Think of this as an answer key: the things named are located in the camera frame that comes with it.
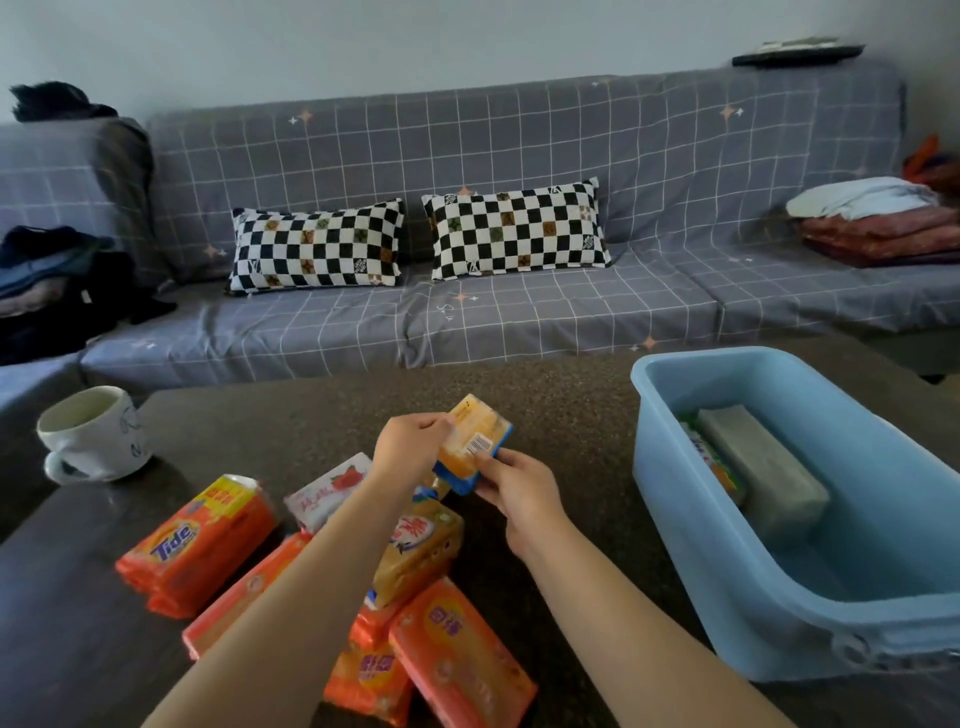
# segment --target dark granite tabletop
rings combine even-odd
[[[960,469],[960,403],[852,340],[798,340],[781,347]],[[185,622],[147,612],[113,562],[221,473],[259,478],[278,501],[354,453],[372,453],[391,415],[446,410],[467,392],[515,424],[511,447],[554,469],[564,505],[584,533],[662,609],[705,640],[631,476],[638,396],[629,373],[636,357],[442,367],[153,395],[142,416],[156,448],[154,462],[109,486],[59,489],[0,547],[0,725],[139,725],[190,666],[180,643]],[[477,497],[451,495],[447,502],[467,521],[453,579],[540,685],[524,725],[614,725],[529,574],[506,547],[499,514]],[[960,724],[958,687],[960,673],[951,672],[762,689],[804,727],[935,728]],[[315,724],[382,725],[329,706],[321,706]],[[437,724],[419,698],[410,724]]]

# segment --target tide logo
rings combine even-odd
[[[150,549],[150,555],[161,564],[170,561],[190,546],[198,533],[200,533],[199,523],[178,521],[173,525],[172,530]]]

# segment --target sofa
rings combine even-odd
[[[849,268],[803,247],[782,211],[807,187],[896,173],[903,123],[897,70],[857,60],[194,109],[150,119],[149,144],[130,119],[10,125],[0,127],[0,234],[26,223],[112,236],[141,282],[178,303],[68,364],[78,386],[135,395],[953,326],[951,266]],[[610,268],[430,279],[422,195],[590,177]],[[233,208],[397,197],[400,285],[224,295]]]

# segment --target black and white checkered pillow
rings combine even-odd
[[[498,192],[424,195],[433,231],[433,279],[611,264],[597,213],[600,182]]]
[[[403,202],[339,212],[233,211],[237,250],[228,290],[395,285]]]

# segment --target orange soap package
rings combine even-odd
[[[223,592],[215,602],[204,609],[183,630],[183,643],[192,660],[199,660],[228,628],[240,619],[250,605],[290,566],[310,541],[309,534],[295,533],[288,536],[259,564],[233,586]]]
[[[516,728],[537,693],[447,577],[400,610],[390,644],[445,728]]]
[[[333,667],[324,702],[403,728],[413,692],[413,683],[388,644],[377,649],[351,645]]]
[[[450,410],[456,426],[437,455],[433,472],[461,496],[473,490],[480,472],[477,453],[496,454],[514,426],[474,395],[467,395]]]
[[[222,475],[115,566],[151,612],[190,619],[276,525],[255,480]]]
[[[464,520],[432,497],[407,506],[373,575],[364,603],[381,610],[412,598],[450,568],[464,542]]]

